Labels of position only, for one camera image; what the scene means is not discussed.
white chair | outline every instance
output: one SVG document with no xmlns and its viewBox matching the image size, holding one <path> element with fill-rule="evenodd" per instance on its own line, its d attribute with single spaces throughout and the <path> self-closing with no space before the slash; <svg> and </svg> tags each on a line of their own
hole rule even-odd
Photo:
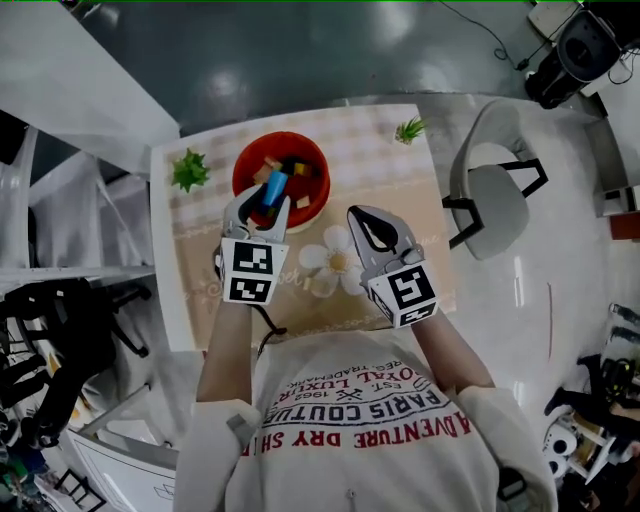
<svg viewBox="0 0 640 512">
<path fill-rule="evenodd" d="M 485 142 L 506 148 L 517 161 L 469 169 L 471 151 Z M 536 169 L 538 178 L 520 190 L 508 171 L 526 168 Z M 486 105 L 453 161 L 450 195 L 442 200 L 443 207 L 452 210 L 460 230 L 450 240 L 450 247 L 465 242 L 478 260 L 508 249 L 529 222 L 526 198 L 547 181 L 540 161 L 522 133 L 516 108 L 504 100 Z"/>
</svg>

checkered tablecloth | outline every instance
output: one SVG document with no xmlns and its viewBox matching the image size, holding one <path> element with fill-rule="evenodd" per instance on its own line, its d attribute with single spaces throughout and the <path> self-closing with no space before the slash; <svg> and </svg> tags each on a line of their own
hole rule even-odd
<svg viewBox="0 0 640 512">
<path fill-rule="evenodd" d="M 220 287 L 211 268 L 211 252 L 219 242 L 224 208 L 233 198 L 231 179 L 235 162 L 252 141 L 275 131 L 297 132 L 313 140 L 327 159 L 331 177 L 330 200 L 321 215 L 325 217 L 325 226 L 314 224 L 307 230 L 310 233 L 288 236 L 287 243 L 295 249 L 295 246 L 309 243 L 314 237 L 322 240 L 322 230 L 330 223 L 344 221 L 346 225 L 348 204 L 372 204 L 391 210 L 395 210 L 396 205 L 403 213 L 407 204 L 402 203 L 411 201 L 411 208 L 404 212 L 403 218 L 409 222 L 418 241 L 431 247 L 426 247 L 427 253 L 437 253 L 434 257 L 441 281 L 441 295 L 445 299 L 443 309 L 455 309 L 448 237 L 429 145 L 424 136 L 418 137 L 411 146 L 394 141 L 396 127 L 418 115 L 415 105 L 373 105 L 298 112 L 217 128 L 160 148 L 169 191 L 167 200 L 176 255 L 197 345 L 206 346 L 219 302 Z M 206 184 L 193 187 L 188 194 L 177 186 L 171 186 L 172 163 L 182 158 L 187 148 L 203 153 L 204 163 L 211 169 Z M 296 259 L 296 250 L 292 250 L 288 260 L 295 263 Z M 302 275 L 299 269 L 290 268 L 289 271 Z M 282 280 L 284 285 L 279 288 L 288 285 L 287 276 L 282 276 Z M 286 314 L 295 316 L 296 313 L 287 309 Z M 276 313 L 275 316 L 286 317 L 284 313 Z M 330 324 L 331 316 L 325 312 L 322 325 Z M 364 325 L 355 322 L 348 328 L 379 328 L 383 325 L 381 322 L 383 320 L 377 317 Z M 315 321 L 309 323 L 311 329 L 305 329 L 304 318 L 299 318 L 295 324 L 299 326 L 298 333 L 323 328 Z M 352 323 L 345 324 L 341 320 L 336 323 L 336 329 L 345 325 L 351 326 Z"/>
</svg>

sleeve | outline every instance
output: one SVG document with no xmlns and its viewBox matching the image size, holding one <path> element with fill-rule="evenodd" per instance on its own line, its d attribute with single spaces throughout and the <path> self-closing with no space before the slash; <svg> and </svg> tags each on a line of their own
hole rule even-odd
<svg viewBox="0 0 640 512">
<path fill-rule="evenodd" d="M 211 512 L 219 506 L 260 421 L 258 410 L 242 400 L 194 404 L 178 456 L 174 511 Z"/>
<path fill-rule="evenodd" d="M 542 450 L 511 391 L 469 387 L 457 400 L 502 467 L 520 472 L 527 482 L 532 510 L 558 510 L 556 486 Z"/>
</svg>

white floor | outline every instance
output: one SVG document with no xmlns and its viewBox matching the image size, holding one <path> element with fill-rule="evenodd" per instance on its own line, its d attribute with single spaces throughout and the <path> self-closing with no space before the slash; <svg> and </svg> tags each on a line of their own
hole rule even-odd
<svg viewBox="0 0 640 512">
<path fill-rule="evenodd" d="M 389 100 L 418 103 L 446 195 L 451 161 L 489 98 L 430 94 Z M 575 360 L 604 345 L 608 304 L 640 304 L 640 246 L 611 241 L 607 220 L 594 215 L 599 185 L 584 132 L 584 124 L 593 118 L 516 103 L 549 183 L 529 197 L 530 223 L 505 253 L 476 261 L 465 246 L 452 252 L 458 311 L 450 318 L 496 383 L 513 390 L 542 442 L 551 421 L 542 413 L 549 397 L 562 383 L 580 387 L 586 374 L 574 366 Z M 474 154 L 472 163 L 482 163 L 489 153 Z M 137 329 L 151 349 L 147 360 L 123 352 L 119 370 L 124 388 L 131 391 L 151 381 L 153 398 L 144 414 L 179 447 L 202 354 L 169 352 L 155 297 L 127 306 L 119 317 L 125 330 Z"/>
</svg>

succulent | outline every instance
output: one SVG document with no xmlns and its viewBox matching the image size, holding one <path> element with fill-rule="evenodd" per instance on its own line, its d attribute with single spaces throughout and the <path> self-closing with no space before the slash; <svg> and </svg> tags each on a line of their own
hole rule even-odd
<svg viewBox="0 0 640 512">
<path fill-rule="evenodd" d="M 396 140 L 410 146 L 413 139 L 424 132 L 424 123 L 418 116 L 411 121 L 400 123 L 396 128 Z"/>
<path fill-rule="evenodd" d="M 204 185 L 209 179 L 209 169 L 202 160 L 204 155 L 192 153 L 187 148 L 184 158 L 173 162 L 173 182 L 172 185 L 179 185 L 187 193 L 193 185 Z"/>
</svg>

